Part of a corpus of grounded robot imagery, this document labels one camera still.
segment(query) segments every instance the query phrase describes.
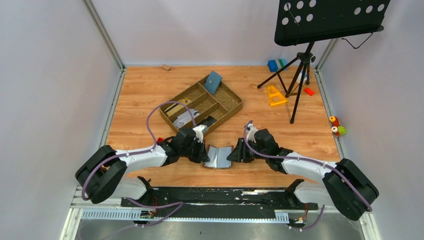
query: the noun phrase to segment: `wooden tabletop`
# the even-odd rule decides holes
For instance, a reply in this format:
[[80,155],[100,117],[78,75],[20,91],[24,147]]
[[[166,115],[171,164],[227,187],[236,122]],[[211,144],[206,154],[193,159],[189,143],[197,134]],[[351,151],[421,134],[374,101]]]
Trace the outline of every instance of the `wooden tabletop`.
[[[290,67],[282,72],[286,86],[296,69]],[[312,74],[310,85],[305,85],[315,94],[309,96],[302,91],[295,122],[290,124],[296,97],[289,97],[285,105],[270,107],[267,86],[274,85],[284,92],[277,77],[257,89],[257,85],[271,75],[267,66],[174,66],[169,71],[160,66],[129,67],[107,144],[115,150],[151,146],[153,140],[146,128],[147,115],[154,107],[172,99],[211,71],[220,74],[222,81],[243,100],[243,108],[206,136],[206,144],[236,146],[238,138],[243,136],[244,125],[253,120],[258,129],[267,128],[281,147],[320,160],[340,160],[315,76]],[[151,117],[150,127],[156,138],[175,135],[159,112]],[[287,187],[299,178],[271,170],[262,159],[252,163],[233,162],[228,169],[209,169],[185,157],[181,157],[177,163],[134,171],[128,176],[151,179],[152,186],[196,187]]]

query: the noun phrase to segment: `music stand tripod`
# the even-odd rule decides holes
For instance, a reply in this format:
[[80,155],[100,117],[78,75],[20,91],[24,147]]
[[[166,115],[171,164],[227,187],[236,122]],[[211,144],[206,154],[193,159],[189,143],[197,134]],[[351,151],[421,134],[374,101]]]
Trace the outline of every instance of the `music stand tripod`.
[[[285,97],[296,95],[290,119],[290,123],[293,124],[305,74],[307,74],[306,84],[310,83],[311,63],[315,61],[315,56],[311,53],[314,43],[360,34],[372,35],[382,31],[384,28],[381,24],[389,2],[390,0],[280,0],[274,42],[280,46],[309,44],[305,52],[297,53],[296,58],[259,84],[257,88],[260,89],[272,78],[278,76],[284,88]],[[297,60],[300,60],[299,67],[290,86],[286,89],[280,73]],[[301,71],[299,89],[297,93],[293,93],[293,87]]]

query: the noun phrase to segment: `woven organizer tray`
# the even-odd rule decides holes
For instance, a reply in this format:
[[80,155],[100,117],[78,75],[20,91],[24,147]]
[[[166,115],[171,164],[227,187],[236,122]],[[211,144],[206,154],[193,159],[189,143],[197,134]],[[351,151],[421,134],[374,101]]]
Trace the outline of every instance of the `woven organizer tray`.
[[[210,94],[203,86],[205,85],[205,76],[202,80],[196,82],[191,87],[187,88],[170,101],[179,101],[185,103],[189,109],[195,109],[199,112],[199,115],[195,118],[196,124],[206,119],[208,116],[212,116],[216,119],[211,126],[208,127],[208,131],[205,136],[215,130],[219,125],[223,124],[229,118],[234,116],[243,107],[242,99],[237,96],[227,85],[223,82],[219,84],[215,94]],[[166,104],[160,108],[160,115],[169,124],[169,126],[177,133],[179,129],[193,127],[193,122],[189,121],[183,127],[177,129],[173,122],[178,116],[187,111],[185,107],[178,105],[177,111],[169,111],[174,104]]]

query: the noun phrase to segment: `blue case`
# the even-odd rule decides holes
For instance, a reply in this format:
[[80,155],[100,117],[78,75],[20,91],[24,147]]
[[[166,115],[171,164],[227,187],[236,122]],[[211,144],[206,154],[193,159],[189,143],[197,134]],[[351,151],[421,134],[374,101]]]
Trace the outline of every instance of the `blue case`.
[[220,85],[222,79],[223,77],[220,76],[218,73],[216,73],[215,71],[211,71],[209,76],[206,79],[204,88],[210,94],[215,94],[217,92],[218,86]]

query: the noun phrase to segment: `white panel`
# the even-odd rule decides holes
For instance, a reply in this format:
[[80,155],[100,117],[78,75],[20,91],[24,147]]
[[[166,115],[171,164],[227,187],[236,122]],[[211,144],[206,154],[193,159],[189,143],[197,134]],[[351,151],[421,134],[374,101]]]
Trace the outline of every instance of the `white panel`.
[[[306,45],[274,43],[277,0],[93,0],[126,65],[265,65]],[[312,53],[322,56],[328,41]]]
[[119,70],[82,1],[0,2],[1,238],[58,239]]
[[[384,240],[422,239],[424,182],[424,2],[391,1],[358,50],[340,40],[324,67],[340,139],[380,191],[372,205]],[[367,35],[348,37],[359,45]]]

